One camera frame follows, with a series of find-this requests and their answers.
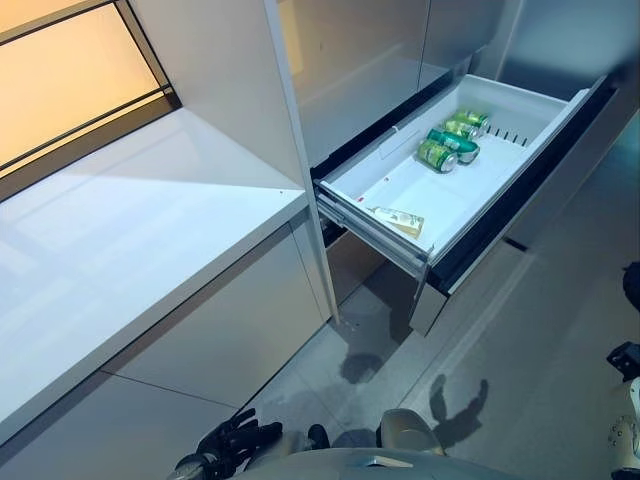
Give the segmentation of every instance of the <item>white countertop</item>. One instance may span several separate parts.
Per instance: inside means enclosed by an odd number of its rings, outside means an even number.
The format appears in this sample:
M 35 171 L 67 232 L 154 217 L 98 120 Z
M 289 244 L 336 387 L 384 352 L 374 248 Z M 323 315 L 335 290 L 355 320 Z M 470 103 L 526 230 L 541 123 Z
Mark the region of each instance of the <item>white countertop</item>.
M 0 203 L 0 444 L 306 205 L 186 109 Z

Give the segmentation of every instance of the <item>white drawer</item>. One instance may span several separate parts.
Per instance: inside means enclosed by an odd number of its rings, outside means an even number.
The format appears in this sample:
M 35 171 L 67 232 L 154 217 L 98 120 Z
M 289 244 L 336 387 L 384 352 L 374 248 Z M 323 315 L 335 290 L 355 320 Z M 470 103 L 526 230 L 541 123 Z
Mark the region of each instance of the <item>white drawer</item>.
M 319 210 L 418 282 L 448 296 L 499 240 L 612 96 L 606 78 L 566 102 L 466 75 L 316 179 Z M 487 112 L 478 158 L 447 174 L 417 160 L 419 142 L 458 108 Z M 425 218 L 417 239 L 378 220 L 386 207 Z

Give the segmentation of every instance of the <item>stainless steel panel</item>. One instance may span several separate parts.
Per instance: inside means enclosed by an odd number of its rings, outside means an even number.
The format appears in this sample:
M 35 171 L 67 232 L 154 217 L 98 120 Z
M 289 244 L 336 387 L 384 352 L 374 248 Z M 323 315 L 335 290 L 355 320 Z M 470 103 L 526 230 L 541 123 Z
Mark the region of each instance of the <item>stainless steel panel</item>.
M 568 99 L 638 58 L 638 0 L 527 0 L 500 81 Z
M 310 166 L 416 92 L 425 0 L 279 0 Z
M 332 222 L 346 228 L 380 254 L 402 268 L 418 281 L 427 272 L 429 252 L 406 240 L 391 228 L 368 217 L 334 193 L 319 186 L 316 193 L 318 210 Z
M 451 69 L 493 40 L 506 0 L 431 0 L 419 88 L 441 68 Z

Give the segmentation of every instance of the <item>white cabinet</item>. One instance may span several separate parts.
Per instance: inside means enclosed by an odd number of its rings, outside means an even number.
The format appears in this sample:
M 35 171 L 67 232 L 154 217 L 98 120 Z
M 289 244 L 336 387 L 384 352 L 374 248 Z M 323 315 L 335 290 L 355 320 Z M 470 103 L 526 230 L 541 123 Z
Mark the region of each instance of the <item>white cabinet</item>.
M 286 224 L 106 369 L 241 407 L 322 324 Z
M 0 450 L 0 479 L 163 479 L 234 409 L 97 373 Z

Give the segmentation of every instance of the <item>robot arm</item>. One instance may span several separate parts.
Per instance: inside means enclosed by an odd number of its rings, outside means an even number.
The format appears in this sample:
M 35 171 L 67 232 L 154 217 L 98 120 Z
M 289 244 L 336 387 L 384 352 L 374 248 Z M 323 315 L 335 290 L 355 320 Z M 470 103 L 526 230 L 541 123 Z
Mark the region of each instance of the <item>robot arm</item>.
M 257 449 L 282 436 L 282 424 L 259 426 L 255 409 L 233 416 L 208 433 L 195 453 L 178 462 L 167 480 L 218 480 L 232 477 Z

